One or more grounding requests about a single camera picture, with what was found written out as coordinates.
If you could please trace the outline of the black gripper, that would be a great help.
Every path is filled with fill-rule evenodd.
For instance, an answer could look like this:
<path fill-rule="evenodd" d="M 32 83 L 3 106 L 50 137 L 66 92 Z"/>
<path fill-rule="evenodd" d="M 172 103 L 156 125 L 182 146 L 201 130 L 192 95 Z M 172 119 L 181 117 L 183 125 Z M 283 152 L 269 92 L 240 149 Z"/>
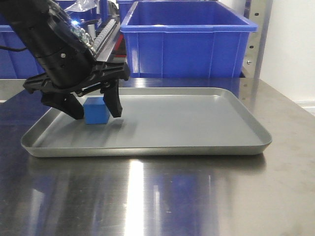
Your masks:
<path fill-rule="evenodd" d="M 43 105 L 83 119 L 83 106 L 71 93 L 83 96 L 100 89 L 112 117 L 121 117 L 119 80 L 126 81 L 130 75 L 125 62 L 97 61 L 88 47 L 72 36 L 26 36 L 22 42 L 45 71 L 28 78 L 23 87 L 29 93 L 41 91 Z"/>

